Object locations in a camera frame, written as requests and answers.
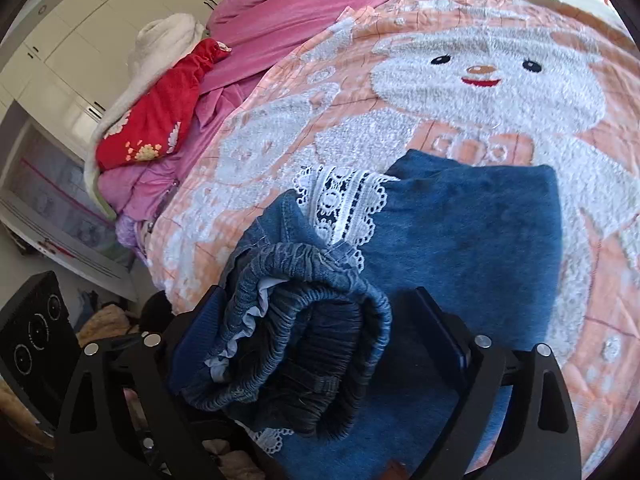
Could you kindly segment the blue denim pants lace trim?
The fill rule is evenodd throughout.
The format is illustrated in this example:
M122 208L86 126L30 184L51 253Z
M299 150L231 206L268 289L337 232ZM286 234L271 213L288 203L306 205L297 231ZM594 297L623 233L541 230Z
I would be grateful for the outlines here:
M172 381L200 410L284 431L277 458L293 479L414 468L457 401L416 290L473 334L532 348L549 330L561 224L549 166L408 151L384 174L303 168L236 243L215 331Z

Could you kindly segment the white door hello kitty curtain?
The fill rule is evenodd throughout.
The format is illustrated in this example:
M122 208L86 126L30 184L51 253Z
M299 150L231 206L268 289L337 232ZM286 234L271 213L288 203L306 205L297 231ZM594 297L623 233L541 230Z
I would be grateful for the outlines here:
M1 222L66 270L138 299L134 254L91 203L79 160L17 102L1 114Z

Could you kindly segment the red floral garment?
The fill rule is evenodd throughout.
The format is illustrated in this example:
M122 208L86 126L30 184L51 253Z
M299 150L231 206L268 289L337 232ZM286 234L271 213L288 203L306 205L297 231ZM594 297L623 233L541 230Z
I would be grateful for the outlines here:
M99 170L150 162L175 153L188 134L200 83L231 49L207 38L171 67L107 129L96 148Z

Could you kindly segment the white wardrobe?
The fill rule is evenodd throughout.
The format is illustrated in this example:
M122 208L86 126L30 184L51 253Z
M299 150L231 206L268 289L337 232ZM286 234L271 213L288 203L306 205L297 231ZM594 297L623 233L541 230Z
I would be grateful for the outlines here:
M129 82L149 22L189 13L206 23L222 0L37 0L1 55L1 114L18 105L84 159L91 133Z

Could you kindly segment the cream fleece blanket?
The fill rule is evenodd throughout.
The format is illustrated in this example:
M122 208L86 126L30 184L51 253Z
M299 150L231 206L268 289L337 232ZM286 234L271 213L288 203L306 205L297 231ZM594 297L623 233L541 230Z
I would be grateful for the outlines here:
M116 212L102 197L96 149L107 130L125 115L134 103L174 67L207 35L205 26L191 14L176 13L146 24L138 32L128 58L129 82L126 89L106 110L91 133L84 165L84 182L88 196L108 220Z

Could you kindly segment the pink bear pattern blanket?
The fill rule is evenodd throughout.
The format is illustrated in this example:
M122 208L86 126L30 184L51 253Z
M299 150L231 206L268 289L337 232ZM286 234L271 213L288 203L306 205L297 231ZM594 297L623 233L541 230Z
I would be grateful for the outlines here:
M639 51L598 0L347 8L221 125L155 223L154 281L192 310L300 170L384 174L408 151L554 170L562 255L541 342L588 477L639 405Z

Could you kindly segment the pink quilt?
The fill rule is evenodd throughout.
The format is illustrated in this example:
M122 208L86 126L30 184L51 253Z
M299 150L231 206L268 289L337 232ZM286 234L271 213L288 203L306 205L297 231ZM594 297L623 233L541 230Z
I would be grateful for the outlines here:
M116 218L155 218L167 196L184 181L224 120L277 62L333 25L347 8L388 0L224 0L205 26L207 35L231 49L200 83L192 122L178 151L165 157L99 170L98 187Z

